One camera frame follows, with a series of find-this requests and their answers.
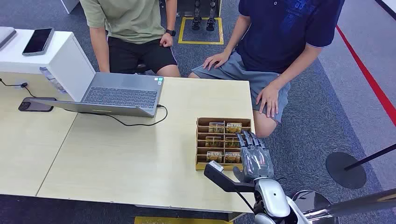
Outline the person's right hand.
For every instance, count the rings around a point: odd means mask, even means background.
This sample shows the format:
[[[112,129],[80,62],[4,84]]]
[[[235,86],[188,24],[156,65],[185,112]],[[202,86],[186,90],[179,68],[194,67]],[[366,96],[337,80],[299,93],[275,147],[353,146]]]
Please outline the person's right hand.
[[[227,62],[230,55],[231,52],[223,51],[222,53],[215,54],[213,56],[206,58],[206,60],[203,63],[203,69],[207,69],[208,71],[210,71],[211,68],[216,69],[220,67],[225,62]]]

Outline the person's left hand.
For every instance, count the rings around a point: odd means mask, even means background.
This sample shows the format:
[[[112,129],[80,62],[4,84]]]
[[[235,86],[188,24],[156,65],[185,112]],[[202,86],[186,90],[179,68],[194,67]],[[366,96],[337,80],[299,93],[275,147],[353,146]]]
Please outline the person's left hand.
[[[164,33],[164,35],[161,37],[160,46],[162,47],[171,47],[173,45],[173,37],[169,33]]]
[[[266,116],[274,118],[278,114],[278,94],[280,87],[271,82],[268,86],[261,90],[256,98],[256,104],[260,105],[259,113],[266,114]]]

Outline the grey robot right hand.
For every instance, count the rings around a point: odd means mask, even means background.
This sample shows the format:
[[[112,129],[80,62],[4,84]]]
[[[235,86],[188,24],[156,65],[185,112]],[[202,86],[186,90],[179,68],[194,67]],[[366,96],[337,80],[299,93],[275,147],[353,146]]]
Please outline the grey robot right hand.
[[[236,135],[240,143],[242,170],[233,167],[235,177],[243,183],[251,183],[261,177],[273,178],[274,166],[264,140],[246,130]]]

